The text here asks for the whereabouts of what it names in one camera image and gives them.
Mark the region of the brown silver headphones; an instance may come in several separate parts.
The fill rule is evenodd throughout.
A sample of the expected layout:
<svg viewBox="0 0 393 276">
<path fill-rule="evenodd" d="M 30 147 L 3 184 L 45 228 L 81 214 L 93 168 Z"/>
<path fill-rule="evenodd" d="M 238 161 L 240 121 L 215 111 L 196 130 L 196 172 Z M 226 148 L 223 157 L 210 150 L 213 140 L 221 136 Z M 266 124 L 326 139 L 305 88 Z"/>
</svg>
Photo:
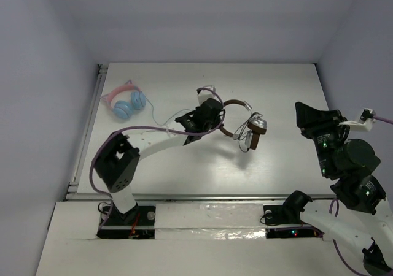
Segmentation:
<svg viewBox="0 0 393 276">
<path fill-rule="evenodd" d="M 267 132 L 267 121 L 262 118 L 261 113 L 254 112 L 251 105 L 246 101 L 229 99 L 224 102 L 224 107 L 229 105 L 244 107 L 250 113 L 250 116 L 235 132 L 228 131 L 224 128 L 224 125 L 219 128 L 220 132 L 233 140 L 237 140 L 239 149 L 243 153 L 256 150 L 260 136 Z"/>
</svg>

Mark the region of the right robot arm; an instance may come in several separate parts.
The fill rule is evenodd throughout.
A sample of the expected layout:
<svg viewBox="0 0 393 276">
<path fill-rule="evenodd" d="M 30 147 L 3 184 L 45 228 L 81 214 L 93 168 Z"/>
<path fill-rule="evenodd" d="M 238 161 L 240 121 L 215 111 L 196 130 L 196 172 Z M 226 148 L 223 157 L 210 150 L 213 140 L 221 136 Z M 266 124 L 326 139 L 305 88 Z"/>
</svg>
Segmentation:
<svg viewBox="0 0 393 276">
<path fill-rule="evenodd" d="M 296 190 L 283 203 L 285 224 L 310 224 L 360 254 L 370 275 L 392 275 L 392 210 L 384 188 L 373 172 L 381 160 L 362 139 L 349 138 L 350 130 L 370 131 L 376 115 L 364 109 L 359 121 L 347 120 L 339 110 L 318 110 L 295 103 L 301 135 L 314 142 L 321 175 L 334 182 L 330 189 L 367 228 L 357 235 L 331 214 L 312 212 L 312 199 Z"/>
</svg>

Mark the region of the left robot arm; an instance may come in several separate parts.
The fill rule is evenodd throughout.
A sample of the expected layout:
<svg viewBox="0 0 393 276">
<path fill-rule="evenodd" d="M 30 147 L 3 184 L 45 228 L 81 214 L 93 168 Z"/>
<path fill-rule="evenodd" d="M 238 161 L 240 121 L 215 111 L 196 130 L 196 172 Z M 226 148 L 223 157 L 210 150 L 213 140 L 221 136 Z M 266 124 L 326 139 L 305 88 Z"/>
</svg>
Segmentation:
<svg viewBox="0 0 393 276">
<path fill-rule="evenodd" d="M 223 103 L 209 98 L 195 110 L 177 117 L 168 128 L 130 126 L 113 132 L 96 152 L 89 170 L 93 190 L 109 198 L 109 210 L 98 228 L 111 215 L 125 224 L 135 220 L 138 203 L 130 183 L 138 162 L 171 147 L 200 140 L 219 129 L 224 118 Z"/>
</svg>

